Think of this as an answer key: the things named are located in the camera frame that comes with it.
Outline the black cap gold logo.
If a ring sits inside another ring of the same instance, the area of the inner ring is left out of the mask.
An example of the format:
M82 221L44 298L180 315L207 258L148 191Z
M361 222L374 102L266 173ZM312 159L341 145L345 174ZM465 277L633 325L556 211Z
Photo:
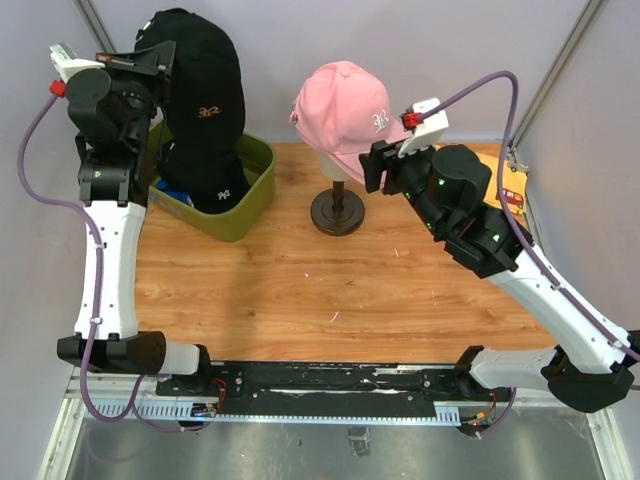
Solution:
M165 107L176 156L190 163L231 153L242 136L246 107L240 62L229 35L181 8L158 11L138 31L137 51L176 43Z

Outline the pink baseball cap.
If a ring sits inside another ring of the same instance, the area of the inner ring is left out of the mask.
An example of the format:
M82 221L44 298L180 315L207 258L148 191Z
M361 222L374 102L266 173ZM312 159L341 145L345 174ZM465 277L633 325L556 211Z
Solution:
M350 61L319 67L303 84L289 116L300 138L363 184L359 160L372 144L405 140L384 84Z

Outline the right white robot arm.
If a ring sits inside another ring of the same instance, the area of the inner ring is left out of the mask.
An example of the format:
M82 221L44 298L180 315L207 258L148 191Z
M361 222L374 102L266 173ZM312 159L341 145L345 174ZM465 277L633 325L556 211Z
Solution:
M398 143L376 142L360 155L368 192L402 194L452 259L501 288L555 339L540 350L468 348L457 361L455 392L474 400L490 389L551 393L563 404L594 413L631 391L639 334L619 328L578 294L549 279L532 236L506 211L484 201L491 170L464 145L429 147L402 156Z

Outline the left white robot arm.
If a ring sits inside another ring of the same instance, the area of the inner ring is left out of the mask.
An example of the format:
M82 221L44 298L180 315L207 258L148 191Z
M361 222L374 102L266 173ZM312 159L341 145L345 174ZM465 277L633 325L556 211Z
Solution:
M175 53L173 41L92 60L52 49L78 130L75 206L87 227L81 309L57 355L85 373L167 376L200 396L214 383L207 349L140 330L135 307L136 255L156 159L150 126L169 100Z

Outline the white mannequin head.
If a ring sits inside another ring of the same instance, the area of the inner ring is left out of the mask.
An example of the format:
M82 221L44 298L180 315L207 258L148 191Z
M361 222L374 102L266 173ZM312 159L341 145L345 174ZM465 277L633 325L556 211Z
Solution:
M354 173L349 167L345 167L340 162L336 162L326 152L321 150L315 151L319 167L324 176L334 182L346 182L348 180L359 180L357 173Z

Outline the yellow cartoon car cloth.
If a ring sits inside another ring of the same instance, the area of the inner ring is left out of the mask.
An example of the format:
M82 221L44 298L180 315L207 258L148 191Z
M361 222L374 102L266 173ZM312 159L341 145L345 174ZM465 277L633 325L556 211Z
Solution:
M491 170L491 178L489 186L484 195L484 202L495 208L501 209L502 206L500 203L500 196L497 188L499 158L480 152L476 152L476 155L478 156L479 160ZM524 214L526 212L526 174L518 171L513 171L508 166L508 161L505 161L503 167L502 182L504 187L504 196L509 206L509 210L514 215Z

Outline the black cap white logo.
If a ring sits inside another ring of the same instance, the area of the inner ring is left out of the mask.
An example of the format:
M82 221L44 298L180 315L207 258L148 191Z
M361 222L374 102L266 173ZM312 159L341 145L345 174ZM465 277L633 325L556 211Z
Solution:
M185 192L205 214L233 209L251 188L234 150L212 153L174 143L158 162L157 171L168 188Z

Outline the green plastic bin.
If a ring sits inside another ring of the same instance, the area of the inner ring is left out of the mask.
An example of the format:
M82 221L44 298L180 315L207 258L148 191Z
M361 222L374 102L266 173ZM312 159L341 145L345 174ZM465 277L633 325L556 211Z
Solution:
M234 208L220 214L202 213L159 190L159 178L149 187L149 203L216 240L231 243L243 239L274 198L276 153L268 142L248 132L239 139L235 150L250 189Z

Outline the left aluminium frame post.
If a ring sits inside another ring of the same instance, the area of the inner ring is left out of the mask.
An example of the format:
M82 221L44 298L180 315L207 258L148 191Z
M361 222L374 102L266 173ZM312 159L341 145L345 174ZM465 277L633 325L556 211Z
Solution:
M101 51L115 52L116 46L92 0L73 0L82 20Z

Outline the aluminium frame post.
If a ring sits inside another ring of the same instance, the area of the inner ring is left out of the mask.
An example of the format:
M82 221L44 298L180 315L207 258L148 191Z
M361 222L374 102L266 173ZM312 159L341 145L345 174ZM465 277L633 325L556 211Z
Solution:
M607 4L607 0L589 0L585 3L513 134L510 145L513 154L517 153L588 32Z
M82 20L101 51L115 52L116 46L92 0L73 0Z

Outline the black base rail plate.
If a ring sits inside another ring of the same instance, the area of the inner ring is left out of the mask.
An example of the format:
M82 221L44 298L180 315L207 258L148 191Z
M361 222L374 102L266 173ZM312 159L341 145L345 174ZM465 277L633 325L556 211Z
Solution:
M309 418L412 418L437 402L506 402L507 388L486 389L451 364L219 361L211 383L177 376L159 396L214 397L226 388L224 414Z

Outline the right aluminium frame post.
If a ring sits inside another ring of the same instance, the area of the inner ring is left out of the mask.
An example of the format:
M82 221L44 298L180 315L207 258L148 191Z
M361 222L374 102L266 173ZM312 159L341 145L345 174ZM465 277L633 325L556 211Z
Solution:
M513 134L510 145L513 154L517 153L588 32L607 4L607 0L589 0L585 3Z

